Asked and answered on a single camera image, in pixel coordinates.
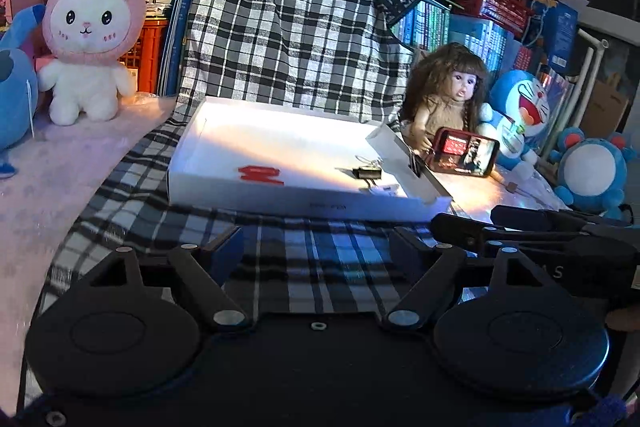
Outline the red hair clip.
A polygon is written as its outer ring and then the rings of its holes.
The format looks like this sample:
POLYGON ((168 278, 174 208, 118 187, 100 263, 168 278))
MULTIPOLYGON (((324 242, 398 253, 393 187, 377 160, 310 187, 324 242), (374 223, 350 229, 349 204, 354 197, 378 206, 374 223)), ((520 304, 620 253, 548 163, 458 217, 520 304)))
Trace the red hair clip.
POLYGON ((278 168, 266 166, 244 166, 238 169, 240 179, 256 183, 283 185, 280 178, 281 171, 278 168))

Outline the red case smartphone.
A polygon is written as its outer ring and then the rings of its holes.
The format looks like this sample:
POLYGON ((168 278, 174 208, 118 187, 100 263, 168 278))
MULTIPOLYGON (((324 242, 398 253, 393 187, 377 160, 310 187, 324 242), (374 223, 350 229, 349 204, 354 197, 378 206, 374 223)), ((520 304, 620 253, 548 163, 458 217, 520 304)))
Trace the red case smartphone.
POLYGON ((494 169, 500 143, 487 136, 452 128, 440 128, 426 156, 433 172, 487 178, 494 169))

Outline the black binder clip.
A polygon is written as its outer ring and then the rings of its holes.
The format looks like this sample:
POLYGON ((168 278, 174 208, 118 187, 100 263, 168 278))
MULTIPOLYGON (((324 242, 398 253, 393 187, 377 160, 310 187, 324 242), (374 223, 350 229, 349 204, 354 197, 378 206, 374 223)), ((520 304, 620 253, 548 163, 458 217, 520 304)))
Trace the black binder clip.
POLYGON ((383 169, 379 161, 365 161, 360 166, 352 168, 352 175, 356 179, 375 181, 382 178, 383 169))

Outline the Doraemon plush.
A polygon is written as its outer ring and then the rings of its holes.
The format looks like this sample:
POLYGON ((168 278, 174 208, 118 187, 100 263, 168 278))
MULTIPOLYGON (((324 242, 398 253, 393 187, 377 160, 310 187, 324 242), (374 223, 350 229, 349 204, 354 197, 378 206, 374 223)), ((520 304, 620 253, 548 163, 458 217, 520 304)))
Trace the Doraemon plush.
POLYGON ((550 116, 542 83, 529 72, 500 76, 480 106, 475 132, 499 142, 496 163, 518 180, 533 176, 539 156, 527 144, 546 129, 550 116))

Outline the row of blue books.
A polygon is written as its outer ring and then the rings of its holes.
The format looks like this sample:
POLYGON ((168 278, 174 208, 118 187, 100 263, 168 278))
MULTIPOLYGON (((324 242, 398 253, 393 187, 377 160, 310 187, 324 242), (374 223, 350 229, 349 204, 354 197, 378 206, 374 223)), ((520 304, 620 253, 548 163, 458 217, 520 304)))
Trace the row of blue books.
POLYGON ((420 1, 392 27, 393 35, 405 46, 431 53, 446 43, 456 42, 479 56, 491 74, 501 69, 510 31, 492 20, 452 14, 434 0, 420 1))

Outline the red plastic crate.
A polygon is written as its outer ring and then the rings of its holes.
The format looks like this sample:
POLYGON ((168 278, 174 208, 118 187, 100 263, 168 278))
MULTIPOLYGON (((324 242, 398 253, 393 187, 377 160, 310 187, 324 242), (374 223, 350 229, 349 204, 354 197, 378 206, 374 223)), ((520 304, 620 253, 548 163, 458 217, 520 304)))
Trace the red plastic crate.
POLYGON ((119 59, 134 74, 139 92, 156 92, 167 26, 167 18, 147 18, 137 42, 119 59))

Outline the blue gift box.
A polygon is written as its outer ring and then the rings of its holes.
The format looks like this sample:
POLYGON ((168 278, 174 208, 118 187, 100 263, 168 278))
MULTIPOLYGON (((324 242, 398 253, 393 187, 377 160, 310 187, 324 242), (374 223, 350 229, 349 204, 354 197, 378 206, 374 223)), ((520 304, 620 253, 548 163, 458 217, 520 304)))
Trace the blue gift box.
POLYGON ((578 12, 562 0, 522 0, 529 10, 522 43, 533 49, 541 43, 549 66, 566 74, 577 34, 578 12))

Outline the white cardboard box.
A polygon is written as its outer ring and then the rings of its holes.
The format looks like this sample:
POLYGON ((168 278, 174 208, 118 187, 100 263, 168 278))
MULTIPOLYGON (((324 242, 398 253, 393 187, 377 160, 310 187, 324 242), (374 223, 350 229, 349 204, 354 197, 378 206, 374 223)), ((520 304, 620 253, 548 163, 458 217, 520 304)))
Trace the white cardboard box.
POLYGON ((426 223, 451 202, 386 124, 212 96, 172 154, 167 190, 174 206, 337 221, 426 223), (381 163, 381 179, 352 175, 365 161, 381 163), (241 180, 249 165, 278 168, 284 184, 241 180))

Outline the blue round mouse plush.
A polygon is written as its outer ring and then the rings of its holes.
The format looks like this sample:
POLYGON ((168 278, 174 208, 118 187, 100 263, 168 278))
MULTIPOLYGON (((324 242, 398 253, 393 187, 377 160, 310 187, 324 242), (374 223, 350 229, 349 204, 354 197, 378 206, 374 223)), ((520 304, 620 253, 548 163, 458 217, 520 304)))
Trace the blue round mouse plush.
POLYGON ((579 128, 563 130, 549 159, 558 166, 554 193, 567 206, 605 218, 623 217, 628 161, 637 157, 625 135, 587 138, 579 128))

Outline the brown haired doll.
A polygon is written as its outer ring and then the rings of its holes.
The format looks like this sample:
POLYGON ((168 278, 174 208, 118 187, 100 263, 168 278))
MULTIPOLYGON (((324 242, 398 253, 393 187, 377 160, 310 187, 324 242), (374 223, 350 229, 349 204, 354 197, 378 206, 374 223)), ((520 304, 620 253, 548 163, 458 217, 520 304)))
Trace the brown haired doll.
POLYGON ((485 100, 487 70, 461 43, 440 46, 414 64, 398 114, 402 139, 426 153, 439 129, 473 132, 485 100))

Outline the red basket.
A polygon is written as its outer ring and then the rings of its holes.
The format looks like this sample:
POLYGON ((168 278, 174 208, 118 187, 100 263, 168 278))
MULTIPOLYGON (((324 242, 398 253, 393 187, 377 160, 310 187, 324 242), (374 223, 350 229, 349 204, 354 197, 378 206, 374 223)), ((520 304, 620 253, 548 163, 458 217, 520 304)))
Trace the red basket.
POLYGON ((523 35, 530 14, 532 14, 530 9, 520 0, 448 1, 452 3, 452 12, 459 15, 491 20, 518 37, 523 35))

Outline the black white plaid cloth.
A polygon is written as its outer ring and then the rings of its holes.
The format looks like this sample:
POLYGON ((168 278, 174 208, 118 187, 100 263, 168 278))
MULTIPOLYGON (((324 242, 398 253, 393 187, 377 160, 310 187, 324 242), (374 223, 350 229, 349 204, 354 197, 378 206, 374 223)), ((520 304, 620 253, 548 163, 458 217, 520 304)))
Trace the black white plaid cloth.
POLYGON ((387 234, 449 198, 398 133, 420 0, 193 0, 176 105, 96 190, 46 278, 46 311, 109 255, 194 251, 232 228, 221 281, 250 317, 385 314, 408 284, 387 234))

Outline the pink white bunny plush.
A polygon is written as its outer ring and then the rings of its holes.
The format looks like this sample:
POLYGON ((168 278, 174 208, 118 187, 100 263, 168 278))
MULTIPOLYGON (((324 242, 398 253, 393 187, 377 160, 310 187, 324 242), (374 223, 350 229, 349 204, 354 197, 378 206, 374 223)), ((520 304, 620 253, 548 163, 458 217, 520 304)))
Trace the pink white bunny plush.
POLYGON ((145 0, 48 0, 42 34, 52 58, 38 68, 39 90, 52 93, 53 124, 71 126, 116 116, 136 80, 119 62, 137 42, 145 0))

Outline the blue plush toy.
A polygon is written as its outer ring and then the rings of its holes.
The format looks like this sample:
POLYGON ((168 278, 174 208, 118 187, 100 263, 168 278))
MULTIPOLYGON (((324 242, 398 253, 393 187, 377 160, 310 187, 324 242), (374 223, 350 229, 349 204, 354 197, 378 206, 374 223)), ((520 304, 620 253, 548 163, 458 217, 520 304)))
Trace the blue plush toy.
POLYGON ((21 46, 40 25, 45 10, 43 4, 21 10, 1 37, 1 179, 9 179, 17 173, 6 151, 28 132, 35 131, 38 77, 34 60, 21 46))

